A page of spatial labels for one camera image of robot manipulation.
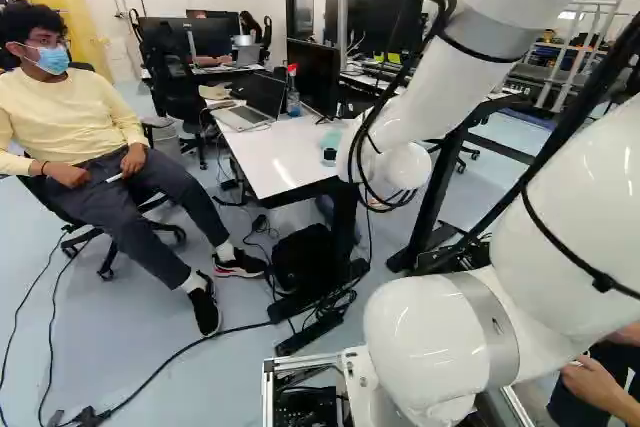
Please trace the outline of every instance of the face mask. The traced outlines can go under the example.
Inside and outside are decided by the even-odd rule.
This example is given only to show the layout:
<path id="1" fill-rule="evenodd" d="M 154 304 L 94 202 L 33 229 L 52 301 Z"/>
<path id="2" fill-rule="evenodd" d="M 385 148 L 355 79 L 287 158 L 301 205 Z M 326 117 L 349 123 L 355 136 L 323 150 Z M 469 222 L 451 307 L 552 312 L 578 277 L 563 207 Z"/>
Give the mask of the face mask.
<path id="1" fill-rule="evenodd" d="M 51 75 L 60 75 L 69 68 L 69 55 L 67 55 L 67 49 L 63 45 L 51 49 L 48 47 L 32 47 L 38 49 L 40 54 L 40 60 L 34 62 L 31 59 L 27 59 L 29 62 L 34 63 L 45 72 Z"/>

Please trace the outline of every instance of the person's hand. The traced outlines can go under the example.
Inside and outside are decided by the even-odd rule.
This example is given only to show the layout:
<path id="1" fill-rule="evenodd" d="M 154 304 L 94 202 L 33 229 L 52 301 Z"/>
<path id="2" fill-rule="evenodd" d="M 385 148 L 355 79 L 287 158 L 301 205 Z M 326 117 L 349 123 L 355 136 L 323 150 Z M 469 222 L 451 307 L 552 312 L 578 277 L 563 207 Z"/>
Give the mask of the person's hand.
<path id="1" fill-rule="evenodd" d="M 122 178 L 126 179 L 134 174 L 137 174 L 144 167 L 147 161 L 147 151 L 142 144 L 131 144 L 129 146 L 129 153 L 122 158 L 120 162 L 120 169 L 122 170 Z"/>
<path id="2" fill-rule="evenodd" d="M 605 337 L 615 344 L 626 344 L 640 347 L 640 322 L 634 322 L 623 329 Z"/>
<path id="3" fill-rule="evenodd" d="M 47 162 L 42 173 L 70 189 L 79 187 L 91 179 L 88 170 L 64 162 Z"/>
<path id="4" fill-rule="evenodd" d="M 218 64 L 230 64 L 233 62 L 233 58 L 230 55 L 221 55 L 214 59 Z"/>
<path id="5" fill-rule="evenodd" d="M 576 397 L 616 416 L 620 416 L 630 401 L 635 403 L 600 362 L 586 355 L 576 360 L 582 366 L 567 365 L 561 371 L 562 382 Z"/>
<path id="6" fill-rule="evenodd" d="M 193 59 L 193 61 L 200 67 L 212 67 L 214 65 L 218 65 L 218 61 L 216 59 L 206 55 L 198 55 L 195 59 Z"/>

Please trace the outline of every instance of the yellow sweater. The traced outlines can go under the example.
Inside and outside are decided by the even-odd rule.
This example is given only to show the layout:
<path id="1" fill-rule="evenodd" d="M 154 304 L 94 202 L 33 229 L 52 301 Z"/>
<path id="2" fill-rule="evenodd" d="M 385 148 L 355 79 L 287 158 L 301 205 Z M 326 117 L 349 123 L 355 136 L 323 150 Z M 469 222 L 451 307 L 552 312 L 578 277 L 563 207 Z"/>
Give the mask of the yellow sweater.
<path id="1" fill-rule="evenodd" d="M 147 144 L 120 94 L 93 72 L 39 82 L 22 69 L 0 75 L 0 174 L 28 175 L 31 160 L 7 152 L 13 139 L 34 159 L 77 164 L 123 145 Z"/>

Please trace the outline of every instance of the black backpack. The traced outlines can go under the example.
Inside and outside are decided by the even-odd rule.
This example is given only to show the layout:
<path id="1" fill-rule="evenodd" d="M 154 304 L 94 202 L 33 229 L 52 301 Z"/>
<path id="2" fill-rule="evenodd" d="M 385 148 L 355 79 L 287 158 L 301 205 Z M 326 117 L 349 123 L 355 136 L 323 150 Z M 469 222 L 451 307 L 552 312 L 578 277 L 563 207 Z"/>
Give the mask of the black backpack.
<path id="1" fill-rule="evenodd" d="M 282 239 L 271 261 L 278 284 L 286 291 L 324 294 L 339 285 L 332 233 L 314 224 Z"/>

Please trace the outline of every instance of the dark gray pants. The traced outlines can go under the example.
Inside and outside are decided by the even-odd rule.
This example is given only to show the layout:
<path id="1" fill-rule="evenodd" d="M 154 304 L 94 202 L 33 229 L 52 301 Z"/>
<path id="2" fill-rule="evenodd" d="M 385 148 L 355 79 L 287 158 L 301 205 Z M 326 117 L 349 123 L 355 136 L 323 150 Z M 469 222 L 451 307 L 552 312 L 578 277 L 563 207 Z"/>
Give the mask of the dark gray pants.
<path id="1" fill-rule="evenodd" d="M 191 269 L 156 236 L 128 189 L 166 194 L 187 211 L 214 247 L 223 244 L 229 233 L 200 183 L 161 152 L 149 150 L 144 168 L 129 179 L 106 183 L 120 172 L 127 151 L 123 147 L 78 165 L 91 173 L 91 181 L 81 187 L 68 189 L 47 179 L 48 197 L 71 217 L 104 229 L 121 252 L 175 289 Z"/>

